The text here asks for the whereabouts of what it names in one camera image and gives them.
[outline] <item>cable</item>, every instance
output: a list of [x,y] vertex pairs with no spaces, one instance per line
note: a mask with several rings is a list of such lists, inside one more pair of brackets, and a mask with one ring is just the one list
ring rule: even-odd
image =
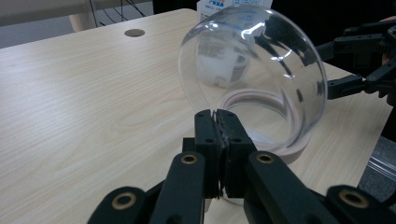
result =
[[142,17],[146,17],[146,15],[142,12],[142,11],[140,11],[139,10],[139,8],[136,6],[136,4],[134,3],[134,1],[133,0],[125,0],[127,3],[129,3],[129,5],[131,5],[132,7],[134,7],[134,9],[136,9],[139,13],[140,13],[140,15],[142,15]]
[[96,21],[95,12],[93,11],[93,6],[92,6],[91,0],[90,0],[90,5],[91,5],[91,10],[92,10],[93,20],[95,21],[95,26],[98,27],[98,22]]
[[122,8],[121,8],[121,13],[119,13],[119,12],[117,11],[116,8],[113,7],[113,9],[121,16],[121,20],[122,20],[122,21],[123,21],[123,20],[128,21],[128,19],[126,19],[126,18],[122,15]]
[[123,5],[122,5],[122,0],[120,0],[120,3],[121,3],[121,21],[123,21]]
[[107,12],[106,12],[104,9],[102,9],[102,10],[103,10],[103,12],[105,12],[105,14],[107,15],[107,17],[108,17],[111,21],[113,21],[113,19],[111,19],[110,16],[108,16]]

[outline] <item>circular hole in table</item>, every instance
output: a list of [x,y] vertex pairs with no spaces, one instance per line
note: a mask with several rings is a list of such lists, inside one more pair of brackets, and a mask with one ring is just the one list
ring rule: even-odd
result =
[[140,29],[132,29],[132,30],[127,30],[125,31],[125,35],[129,36],[129,37],[138,37],[138,36],[142,36],[144,35],[146,32],[144,30],[140,30]]

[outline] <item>light wood grain surface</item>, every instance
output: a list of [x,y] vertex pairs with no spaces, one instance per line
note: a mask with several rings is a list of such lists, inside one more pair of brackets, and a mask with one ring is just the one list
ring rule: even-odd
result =
[[[177,74],[196,12],[182,9],[0,49],[0,223],[85,223],[113,189],[163,180],[193,115]],[[142,29],[140,37],[124,32]],[[346,75],[326,65],[329,78]],[[356,186],[390,107],[329,101],[290,168],[311,189]],[[214,201],[205,223],[247,223]]]

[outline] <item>transparent glass bowl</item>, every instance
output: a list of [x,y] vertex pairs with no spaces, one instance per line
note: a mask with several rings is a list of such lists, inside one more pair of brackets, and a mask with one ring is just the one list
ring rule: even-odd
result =
[[308,37],[278,12],[227,7],[193,27],[178,59],[194,111],[226,109],[258,150],[295,161],[327,99],[322,61]]

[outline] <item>screw hole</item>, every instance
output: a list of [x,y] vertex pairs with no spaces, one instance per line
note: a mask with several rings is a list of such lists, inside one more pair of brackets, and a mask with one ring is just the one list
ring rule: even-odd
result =
[[256,159],[262,163],[271,163],[274,161],[274,158],[267,154],[259,154],[259,155],[257,155]]
[[114,209],[123,210],[131,207],[136,202],[136,196],[132,192],[124,192],[117,195],[111,205]]
[[338,193],[338,195],[344,203],[353,207],[366,208],[369,205],[367,199],[356,191],[343,189]]
[[125,31],[125,35],[129,36],[129,37],[139,37],[144,35],[146,32],[144,30],[140,30],[140,29],[132,29],[132,30],[127,30]]
[[181,158],[181,162],[183,162],[184,164],[194,164],[197,161],[198,161],[198,158],[196,158],[196,156],[193,156],[193,155],[186,155]]

